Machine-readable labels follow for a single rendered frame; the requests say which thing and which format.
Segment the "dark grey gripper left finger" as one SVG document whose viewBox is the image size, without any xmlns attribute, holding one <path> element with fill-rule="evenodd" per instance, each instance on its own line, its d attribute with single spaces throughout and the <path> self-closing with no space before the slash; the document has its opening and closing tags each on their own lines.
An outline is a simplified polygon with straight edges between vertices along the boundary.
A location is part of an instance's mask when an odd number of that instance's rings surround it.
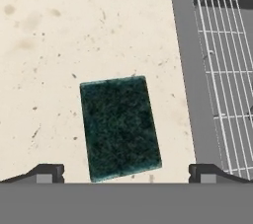
<svg viewBox="0 0 253 224">
<path fill-rule="evenodd" d="M 63 184 L 63 164 L 38 164 L 25 174 L 1 181 L 1 184 Z"/>
</svg>

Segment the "dark green sponge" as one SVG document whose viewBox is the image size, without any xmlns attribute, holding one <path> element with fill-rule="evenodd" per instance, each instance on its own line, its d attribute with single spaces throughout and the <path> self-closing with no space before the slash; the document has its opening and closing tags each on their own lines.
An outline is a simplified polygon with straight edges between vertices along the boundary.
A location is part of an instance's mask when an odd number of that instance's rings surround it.
<svg viewBox="0 0 253 224">
<path fill-rule="evenodd" d="M 82 83 L 80 98 L 93 183 L 162 167 L 145 77 Z"/>
</svg>

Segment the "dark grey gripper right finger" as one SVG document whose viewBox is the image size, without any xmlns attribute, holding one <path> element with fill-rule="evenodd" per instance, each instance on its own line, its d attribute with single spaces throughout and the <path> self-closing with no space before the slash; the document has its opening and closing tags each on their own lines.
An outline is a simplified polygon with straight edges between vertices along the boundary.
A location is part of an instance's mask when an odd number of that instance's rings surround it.
<svg viewBox="0 0 253 224">
<path fill-rule="evenodd" d="M 214 164 L 190 164 L 190 184 L 253 184 L 253 180 L 230 175 Z"/>
</svg>

